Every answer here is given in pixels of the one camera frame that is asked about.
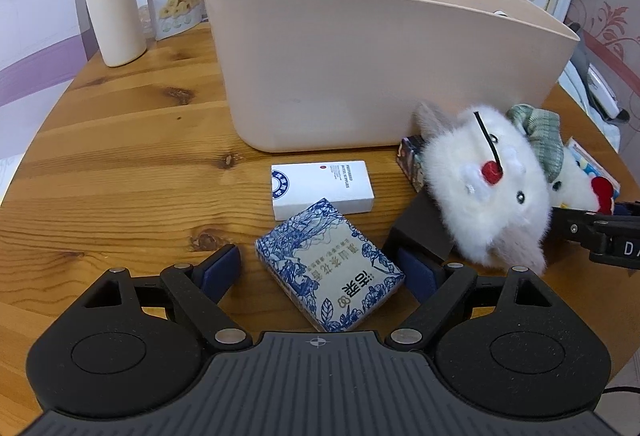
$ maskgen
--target beige plastic bin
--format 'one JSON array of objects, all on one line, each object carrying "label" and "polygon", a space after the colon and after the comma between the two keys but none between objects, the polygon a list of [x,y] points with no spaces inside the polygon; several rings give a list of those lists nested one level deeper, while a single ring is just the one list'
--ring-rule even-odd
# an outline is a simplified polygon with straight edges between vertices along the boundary
[{"label": "beige plastic bin", "polygon": [[394,145],[421,99],[539,106],[578,42],[527,0],[205,2],[236,130],[269,152]]}]

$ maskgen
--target purple stripe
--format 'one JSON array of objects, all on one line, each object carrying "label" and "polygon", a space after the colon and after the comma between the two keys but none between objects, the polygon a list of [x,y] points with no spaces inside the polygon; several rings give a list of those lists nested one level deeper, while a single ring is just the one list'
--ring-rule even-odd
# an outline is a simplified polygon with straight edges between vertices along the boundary
[{"label": "purple stripe", "polygon": [[[87,60],[82,35],[66,38],[0,70],[0,106],[75,77]],[[85,40],[91,43],[89,35]]]}]

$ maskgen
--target green knit hat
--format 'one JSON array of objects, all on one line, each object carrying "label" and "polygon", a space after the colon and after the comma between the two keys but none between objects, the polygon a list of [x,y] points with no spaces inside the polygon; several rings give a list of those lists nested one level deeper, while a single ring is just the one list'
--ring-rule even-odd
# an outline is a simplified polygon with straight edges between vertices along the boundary
[{"label": "green knit hat", "polygon": [[542,165],[546,181],[552,183],[560,174],[564,161],[558,114],[519,103],[507,111],[507,118],[527,137]]}]

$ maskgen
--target crosshair marking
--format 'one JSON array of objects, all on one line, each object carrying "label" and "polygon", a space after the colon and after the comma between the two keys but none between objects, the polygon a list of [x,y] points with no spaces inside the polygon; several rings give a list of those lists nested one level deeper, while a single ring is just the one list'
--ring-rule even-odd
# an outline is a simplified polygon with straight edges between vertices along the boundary
[{"label": "crosshair marking", "polygon": [[311,344],[312,346],[314,346],[316,348],[320,348],[321,346],[324,346],[325,344],[327,344],[328,341],[324,340],[321,337],[316,337],[315,339],[307,340],[307,343]]}]

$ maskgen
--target cable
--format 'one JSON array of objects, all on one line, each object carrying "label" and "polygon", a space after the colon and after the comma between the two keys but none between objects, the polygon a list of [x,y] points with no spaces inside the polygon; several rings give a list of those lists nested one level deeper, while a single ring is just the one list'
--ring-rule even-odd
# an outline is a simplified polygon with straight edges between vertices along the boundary
[{"label": "cable", "polygon": [[487,143],[489,143],[489,146],[491,147],[491,152],[494,154],[495,163],[498,165],[498,172],[502,174],[502,164],[500,163],[500,158],[498,157],[498,151],[495,148],[494,142],[491,141],[491,138],[489,137],[489,133],[486,131],[486,127],[484,126],[484,123],[482,123],[480,113],[478,111],[475,111],[474,116],[476,116],[476,119],[478,120],[478,124],[480,125],[480,129],[482,129],[482,134],[484,134],[484,138],[487,140]]},{"label": "cable", "polygon": [[607,392],[634,392],[636,394],[640,394],[640,387],[633,386],[619,386],[619,387],[607,387],[602,393]]}]

